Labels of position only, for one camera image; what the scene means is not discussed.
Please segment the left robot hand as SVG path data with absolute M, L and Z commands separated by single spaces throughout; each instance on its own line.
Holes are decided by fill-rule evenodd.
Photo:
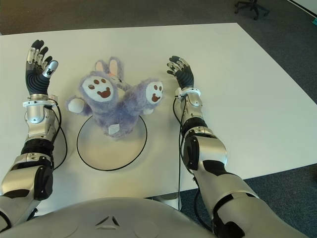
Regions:
M 29 48 L 26 58 L 25 83 L 30 97 L 48 98 L 50 79 L 58 68 L 58 61 L 52 56 L 44 59 L 48 52 L 43 40 L 36 40 Z

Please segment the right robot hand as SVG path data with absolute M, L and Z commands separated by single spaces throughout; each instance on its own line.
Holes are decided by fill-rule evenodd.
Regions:
M 167 63 L 167 73 L 173 75 L 181 89 L 194 87 L 194 76 L 185 59 L 172 56 Z

